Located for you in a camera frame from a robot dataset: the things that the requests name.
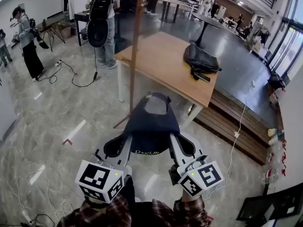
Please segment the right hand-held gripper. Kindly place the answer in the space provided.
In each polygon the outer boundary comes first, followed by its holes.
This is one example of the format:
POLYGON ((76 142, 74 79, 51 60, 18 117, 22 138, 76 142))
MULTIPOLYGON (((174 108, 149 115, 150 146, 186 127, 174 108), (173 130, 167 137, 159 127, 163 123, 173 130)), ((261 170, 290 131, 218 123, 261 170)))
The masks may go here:
POLYGON ((196 197, 223 182, 216 161, 208 161, 200 142, 185 132, 170 134, 170 156, 175 164, 169 170, 173 185, 179 184, 190 196, 196 197))

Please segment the dark navy cap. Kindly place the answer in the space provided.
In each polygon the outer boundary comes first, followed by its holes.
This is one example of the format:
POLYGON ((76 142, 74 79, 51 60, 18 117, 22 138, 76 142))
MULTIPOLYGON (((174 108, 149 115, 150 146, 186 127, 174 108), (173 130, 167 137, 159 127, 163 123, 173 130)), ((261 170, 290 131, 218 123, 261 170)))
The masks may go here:
POLYGON ((160 154, 169 149, 171 135, 180 135, 180 128, 170 103, 171 99, 159 92, 149 92, 139 101, 123 131, 123 137, 132 138, 132 153, 150 156, 160 154), (145 109, 152 98, 164 103, 163 114, 150 113, 145 109))

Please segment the wooden coat rack pole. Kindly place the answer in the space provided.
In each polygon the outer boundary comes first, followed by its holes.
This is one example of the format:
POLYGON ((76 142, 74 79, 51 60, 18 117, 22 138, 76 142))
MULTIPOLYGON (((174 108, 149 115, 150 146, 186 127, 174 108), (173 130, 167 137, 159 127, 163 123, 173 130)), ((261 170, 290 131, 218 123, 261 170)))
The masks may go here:
POLYGON ((136 5, 136 16, 135 16, 135 23, 134 23, 134 34, 133 34, 133 45, 131 58, 123 56, 123 51, 117 53, 115 58, 118 60, 118 71, 117 71, 117 78, 118 78, 118 99, 120 102, 124 101, 124 90, 123 90, 123 79, 122 79, 122 66, 121 64, 128 65, 130 68, 130 103, 129 103, 129 113, 124 117, 121 121, 119 121, 113 128, 117 128, 120 124, 126 121, 132 111, 133 111, 133 102, 134 102, 134 77, 135 77, 135 68, 136 68, 136 58, 137 58, 137 51, 138 51, 138 40, 139 40, 139 33, 140 33, 140 22, 141 22, 141 15, 143 10, 143 0, 137 0, 136 5))

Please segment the person's right forearm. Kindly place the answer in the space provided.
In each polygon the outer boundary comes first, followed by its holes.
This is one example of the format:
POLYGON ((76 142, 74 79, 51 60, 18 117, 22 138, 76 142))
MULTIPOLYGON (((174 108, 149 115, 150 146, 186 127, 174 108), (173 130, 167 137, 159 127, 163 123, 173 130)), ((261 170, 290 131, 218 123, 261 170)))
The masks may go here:
POLYGON ((210 227, 212 223, 202 197, 192 197, 185 191, 174 203, 173 216, 175 227, 210 227))

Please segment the person's left forearm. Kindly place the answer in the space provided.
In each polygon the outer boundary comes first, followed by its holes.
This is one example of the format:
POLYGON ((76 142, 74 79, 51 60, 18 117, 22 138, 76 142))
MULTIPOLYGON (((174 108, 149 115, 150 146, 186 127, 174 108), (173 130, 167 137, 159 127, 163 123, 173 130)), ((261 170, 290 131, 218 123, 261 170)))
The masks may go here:
POLYGON ((118 194, 102 210, 92 207, 92 202, 85 200, 82 205, 69 215, 62 217, 56 227, 131 227, 132 217, 127 200, 118 194))

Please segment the wooden slat platform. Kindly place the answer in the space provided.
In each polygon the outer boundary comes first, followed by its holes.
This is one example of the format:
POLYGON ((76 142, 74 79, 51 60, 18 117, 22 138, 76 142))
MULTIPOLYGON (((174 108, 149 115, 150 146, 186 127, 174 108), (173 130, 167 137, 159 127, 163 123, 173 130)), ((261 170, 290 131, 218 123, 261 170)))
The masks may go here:
POLYGON ((237 105, 217 90, 209 106, 194 122, 233 145, 261 166, 265 165, 269 148, 268 127, 249 114, 249 109, 237 105))

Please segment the person's legs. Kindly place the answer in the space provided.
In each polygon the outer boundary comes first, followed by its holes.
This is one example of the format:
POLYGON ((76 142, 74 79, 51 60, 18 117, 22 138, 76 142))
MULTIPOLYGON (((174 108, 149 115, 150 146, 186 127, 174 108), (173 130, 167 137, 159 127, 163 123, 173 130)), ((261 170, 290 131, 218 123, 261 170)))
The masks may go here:
POLYGON ((160 201, 136 202, 132 177, 127 175, 120 197, 126 227, 180 227, 176 213, 160 201))

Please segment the black smartphone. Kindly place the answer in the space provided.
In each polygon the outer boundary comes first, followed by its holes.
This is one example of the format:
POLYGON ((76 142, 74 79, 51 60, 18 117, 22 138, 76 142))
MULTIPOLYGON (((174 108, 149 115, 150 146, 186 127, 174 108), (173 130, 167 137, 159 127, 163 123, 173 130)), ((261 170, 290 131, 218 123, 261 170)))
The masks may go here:
POLYGON ((201 80, 203 80, 203 81, 205 81, 205 82, 207 82, 207 83, 210 83, 210 82, 211 82, 211 79, 210 79, 208 76, 206 76, 205 74, 201 73, 201 72, 197 73, 196 76, 197 76, 199 79, 201 79, 201 80))

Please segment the row of plastic bottles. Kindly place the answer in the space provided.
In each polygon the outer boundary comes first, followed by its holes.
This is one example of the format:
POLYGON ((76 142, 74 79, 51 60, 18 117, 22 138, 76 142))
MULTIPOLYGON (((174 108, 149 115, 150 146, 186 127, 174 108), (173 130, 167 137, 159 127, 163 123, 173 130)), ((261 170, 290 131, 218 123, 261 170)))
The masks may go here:
POLYGON ((266 163, 262 176, 262 183, 268 185, 275 183, 282 176, 286 176, 286 144, 284 130, 269 129, 267 131, 270 140, 268 142, 266 163))

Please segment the wooden table with white legs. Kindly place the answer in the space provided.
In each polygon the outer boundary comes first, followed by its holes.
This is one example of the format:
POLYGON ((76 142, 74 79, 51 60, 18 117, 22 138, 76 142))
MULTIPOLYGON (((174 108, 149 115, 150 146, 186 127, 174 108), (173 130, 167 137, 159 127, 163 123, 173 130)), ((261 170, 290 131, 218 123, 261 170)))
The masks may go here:
POLYGON ((135 71, 160 83, 194 104, 193 111, 180 125, 185 129, 193 119, 207 108, 215 87, 217 74, 210 74, 209 83, 194 80, 190 74, 190 66, 183 60, 185 48, 189 45, 177 37, 164 32, 157 32, 140 39, 139 47, 127 47, 115 55, 118 63, 118 100, 124 101, 125 87, 122 76, 123 65, 130 66, 132 53, 135 52, 135 71))

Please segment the dark grey backpack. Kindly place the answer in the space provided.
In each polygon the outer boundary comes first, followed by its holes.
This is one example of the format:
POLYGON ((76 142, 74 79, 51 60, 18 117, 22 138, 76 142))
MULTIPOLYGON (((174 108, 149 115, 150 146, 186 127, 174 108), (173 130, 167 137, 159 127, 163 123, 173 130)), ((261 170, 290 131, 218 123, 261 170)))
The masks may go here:
POLYGON ((221 71, 218 59, 199 48, 196 44, 186 47, 183 60, 191 68, 191 75, 195 80, 201 79, 198 74, 212 74, 221 71))

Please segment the black bag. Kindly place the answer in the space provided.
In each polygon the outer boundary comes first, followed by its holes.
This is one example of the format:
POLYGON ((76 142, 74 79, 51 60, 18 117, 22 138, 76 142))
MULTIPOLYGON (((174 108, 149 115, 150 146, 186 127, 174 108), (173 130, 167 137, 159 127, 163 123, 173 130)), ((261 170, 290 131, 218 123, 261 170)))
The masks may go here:
POLYGON ((278 88, 285 88, 283 79, 277 73, 271 74, 267 81, 274 90, 278 88))

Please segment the black desk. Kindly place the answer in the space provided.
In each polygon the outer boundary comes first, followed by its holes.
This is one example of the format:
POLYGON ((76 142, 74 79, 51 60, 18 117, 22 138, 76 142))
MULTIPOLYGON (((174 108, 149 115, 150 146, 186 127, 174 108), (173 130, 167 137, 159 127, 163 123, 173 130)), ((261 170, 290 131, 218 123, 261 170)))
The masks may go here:
POLYGON ((77 38, 79 46, 81 46, 81 38, 80 38, 80 30, 79 30, 79 21, 88 23, 89 21, 89 14, 84 12, 79 12, 74 14, 74 20, 76 25, 76 32, 77 32, 77 38))

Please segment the dark table with hairpin legs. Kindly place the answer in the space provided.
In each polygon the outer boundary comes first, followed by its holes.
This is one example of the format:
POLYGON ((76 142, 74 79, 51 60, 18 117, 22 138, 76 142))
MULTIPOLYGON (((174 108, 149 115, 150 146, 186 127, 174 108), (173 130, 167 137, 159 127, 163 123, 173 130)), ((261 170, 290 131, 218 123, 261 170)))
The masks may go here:
POLYGON ((47 35, 48 45, 53 51, 53 44, 55 37, 58 37, 63 43, 65 43, 64 36, 62 34, 62 29, 60 27, 61 22, 64 20, 64 17, 51 17, 46 20, 43 20, 42 23, 36 25, 36 29, 40 33, 42 39, 47 35))

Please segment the black metal frame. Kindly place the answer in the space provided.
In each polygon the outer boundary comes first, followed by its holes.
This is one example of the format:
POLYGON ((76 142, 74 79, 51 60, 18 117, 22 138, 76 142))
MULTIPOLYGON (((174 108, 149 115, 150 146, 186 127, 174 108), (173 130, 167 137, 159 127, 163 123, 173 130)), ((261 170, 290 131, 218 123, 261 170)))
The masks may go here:
POLYGON ((262 227, 270 220, 288 218, 300 213, 303 189, 290 188, 280 192, 246 198, 237 216, 245 227, 262 227))

